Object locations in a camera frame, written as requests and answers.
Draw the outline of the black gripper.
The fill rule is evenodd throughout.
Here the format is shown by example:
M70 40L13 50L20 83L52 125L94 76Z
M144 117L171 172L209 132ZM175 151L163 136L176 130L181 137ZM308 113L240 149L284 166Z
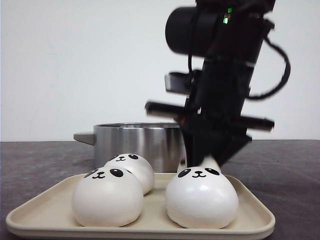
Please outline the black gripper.
M231 137L214 157L222 167L252 141L246 135L248 129L270 131L274 127L275 123L267 118L241 114L246 99L264 98L250 95L256 62L255 58L206 58L202 69L193 71L196 89L187 95L184 106L154 101L145 104L148 115L171 117L178 122L188 168L198 167L212 156L212 138Z

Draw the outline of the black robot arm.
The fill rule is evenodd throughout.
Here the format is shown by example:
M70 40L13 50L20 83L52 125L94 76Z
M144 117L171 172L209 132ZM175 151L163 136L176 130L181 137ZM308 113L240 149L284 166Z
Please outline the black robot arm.
M170 72L168 92L186 95L184 106L149 101L149 115L173 118L182 131L186 164L206 157L223 165L251 141L248 129L270 131L274 122L241 114L264 38L273 25L261 2L199 0L179 7L167 19L165 39L179 54L204 59L200 70Z

